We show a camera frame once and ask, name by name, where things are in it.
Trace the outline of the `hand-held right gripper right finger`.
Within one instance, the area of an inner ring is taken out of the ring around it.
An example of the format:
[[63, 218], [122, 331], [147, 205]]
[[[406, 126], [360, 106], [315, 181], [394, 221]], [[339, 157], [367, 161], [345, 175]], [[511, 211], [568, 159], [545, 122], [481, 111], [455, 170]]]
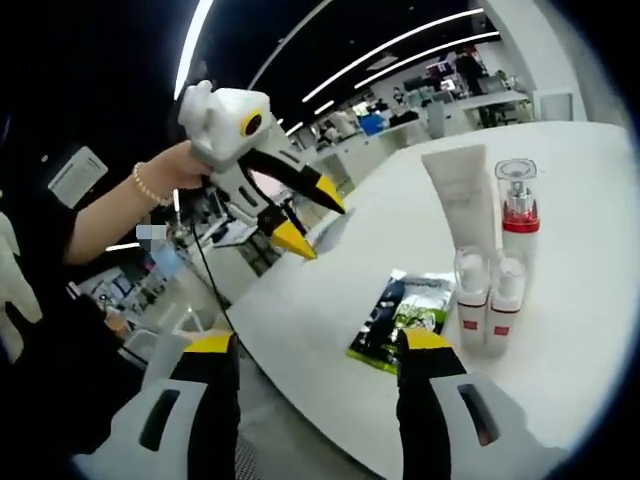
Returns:
[[404, 479], [524, 479], [524, 411], [489, 379], [467, 372], [425, 328], [399, 333], [396, 417]]

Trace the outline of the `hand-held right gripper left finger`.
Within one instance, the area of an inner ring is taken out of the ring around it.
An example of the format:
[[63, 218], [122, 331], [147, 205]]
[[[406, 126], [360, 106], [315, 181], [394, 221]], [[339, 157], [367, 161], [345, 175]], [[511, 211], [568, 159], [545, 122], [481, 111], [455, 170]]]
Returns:
[[239, 383], [233, 333], [160, 339], [138, 391], [113, 417], [110, 478], [234, 478]]

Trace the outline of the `person's left hand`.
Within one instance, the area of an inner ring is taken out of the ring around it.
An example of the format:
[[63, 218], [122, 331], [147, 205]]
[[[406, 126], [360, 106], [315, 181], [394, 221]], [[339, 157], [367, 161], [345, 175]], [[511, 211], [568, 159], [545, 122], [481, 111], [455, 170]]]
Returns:
[[195, 156], [189, 140], [170, 147], [164, 154], [172, 185], [176, 188], [200, 188], [203, 179], [208, 178], [212, 172], [208, 165]]

